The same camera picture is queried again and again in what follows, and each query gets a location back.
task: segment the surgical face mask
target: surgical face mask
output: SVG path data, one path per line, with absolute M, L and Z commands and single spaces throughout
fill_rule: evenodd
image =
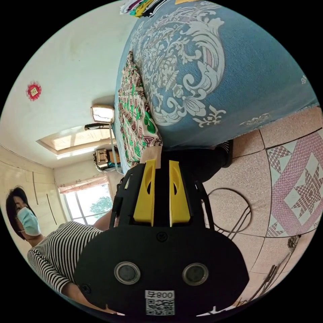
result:
M 25 232 L 29 236 L 39 236 L 40 235 L 40 227 L 38 224 L 37 218 L 34 216 L 33 212 L 31 212 L 28 208 L 24 207 L 17 213 L 17 218 L 22 223 L 24 230 L 21 232 Z

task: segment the pink star pattern rug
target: pink star pattern rug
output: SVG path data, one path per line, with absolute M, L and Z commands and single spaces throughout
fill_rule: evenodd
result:
M 267 237 L 316 229 L 323 212 L 323 130 L 267 149 L 272 205 Z

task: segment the woman's hair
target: woman's hair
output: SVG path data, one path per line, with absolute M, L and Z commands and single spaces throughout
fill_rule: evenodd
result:
M 20 236 L 21 239 L 26 240 L 24 238 L 24 236 L 21 234 L 21 232 L 19 232 L 20 230 L 19 230 L 19 227 L 18 227 L 18 224 L 16 221 L 17 207 L 16 207 L 16 203 L 13 199 L 14 196 L 21 198 L 22 201 L 28 206 L 28 208 L 30 209 L 31 212 L 33 212 L 33 210 L 31 209 L 31 207 L 28 204 L 28 199 L 27 199 L 26 193 L 22 187 L 16 186 L 14 189 L 11 189 L 9 191 L 9 194 L 8 194 L 7 200 L 6 200 L 6 211 L 7 211 L 7 216 L 9 218 L 10 225 L 11 225 L 12 229 L 14 230 L 14 232 L 16 232 L 16 234 L 18 236 Z

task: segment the tiled floor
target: tiled floor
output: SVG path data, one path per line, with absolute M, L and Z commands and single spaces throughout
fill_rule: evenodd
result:
M 322 124 L 320 108 L 312 108 L 235 139 L 233 164 L 205 183 L 208 193 L 230 188 L 251 205 L 250 225 L 233 239 L 249 271 L 242 300 L 288 254 L 289 237 L 302 235 L 269 290 L 292 270 L 315 234 L 323 212 Z M 210 194 L 214 222 L 223 229 L 231 230 L 247 207 L 237 193 Z

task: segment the red decoration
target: red decoration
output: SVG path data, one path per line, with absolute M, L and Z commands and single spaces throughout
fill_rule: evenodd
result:
M 32 82 L 28 85 L 26 95 L 30 101 L 36 101 L 41 94 L 41 86 L 37 82 Z

